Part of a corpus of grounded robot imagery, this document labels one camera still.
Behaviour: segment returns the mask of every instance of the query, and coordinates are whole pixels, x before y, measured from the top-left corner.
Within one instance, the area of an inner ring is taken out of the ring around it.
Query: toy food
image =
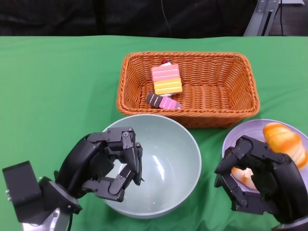
[[[250,168],[246,168],[245,170],[241,170],[238,168],[233,168],[231,171],[232,175],[239,180],[241,183],[246,185],[247,187],[251,189],[256,189],[254,183],[252,182],[251,176],[253,175],[253,172]]]
[[[149,92],[145,102],[155,108],[162,109],[181,109],[182,105],[167,96],[159,96],[153,92]]]
[[[270,149],[276,153],[288,154],[299,170],[308,163],[308,154],[300,136],[280,123],[269,123],[263,128],[264,137]]]
[[[166,95],[182,92],[179,65],[164,61],[161,66],[152,67],[151,69],[155,94]]]

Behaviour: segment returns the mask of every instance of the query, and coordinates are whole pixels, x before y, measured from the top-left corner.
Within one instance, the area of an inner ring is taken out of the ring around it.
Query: brown woven basket
[[[155,109],[145,98],[154,92],[151,67],[162,60],[179,64],[183,92],[171,98],[183,109]],[[247,58],[230,52],[137,52],[124,58],[117,108],[125,115],[159,114],[186,128],[227,128],[256,115],[260,102]]]

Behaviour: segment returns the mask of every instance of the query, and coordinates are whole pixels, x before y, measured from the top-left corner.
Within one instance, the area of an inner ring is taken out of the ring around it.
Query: lavender plate
[[[222,145],[222,157],[225,154],[225,150],[229,148],[230,146],[235,146],[235,142],[238,138],[240,138],[242,135],[250,136],[252,138],[255,138],[260,141],[265,141],[265,138],[263,136],[263,128],[266,124],[271,122],[278,122],[281,124],[286,125],[291,131],[296,132],[300,137],[302,138],[303,145],[306,150],[308,150],[308,137],[301,132],[300,130],[286,124],[280,121],[272,120],[272,119],[255,119],[255,120],[249,120],[247,122],[244,122],[242,124],[239,124],[235,128],[233,128],[227,135],[223,145]],[[302,175],[302,178],[304,180],[305,186],[308,190],[308,167],[304,168],[300,171],[300,174]],[[248,192],[254,192],[258,193],[257,190],[253,190],[239,182],[237,179],[235,179],[238,185],[241,187],[243,191]]]

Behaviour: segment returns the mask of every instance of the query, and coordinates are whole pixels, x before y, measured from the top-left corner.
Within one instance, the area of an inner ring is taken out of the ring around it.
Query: green tablecloth
[[[236,51],[251,62],[261,110],[256,118],[289,123],[308,134],[308,38],[160,39],[133,37],[0,38],[0,167],[30,160],[37,177],[53,179],[85,134],[123,117],[116,109],[121,62],[134,51]],[[202,173],[190,197],[156,219],[133,219],[99,198],[80,199],[73,231],[267,231],[269,215],[232,212],[213,173],[230,129],[191,130],[202,153]],[[1,230],[17,231],[0,177]]]

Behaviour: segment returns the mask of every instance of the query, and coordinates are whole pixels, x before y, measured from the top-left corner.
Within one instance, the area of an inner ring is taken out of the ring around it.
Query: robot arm
[[[243,192],[230,175],[233,167],[250,168],[260,193]],[[308,194],[292,159],[271,151],[264,142],[242,136],[225,151],[217,166],[215,187],[222,186],[231,199],[231,209],[246,213],[273,214],[281,223],[273,230],[308,230]]]
[[[55,181],[37,182],[29,161],[3,169],[18,221],[24,231],[64,231],[86,193],[122,202],[130,182],[140,185],[142,147],[132,128],[110,128],[83,137],[64,160]],[[106,177],[118,159],[127,164],[115,179]]]

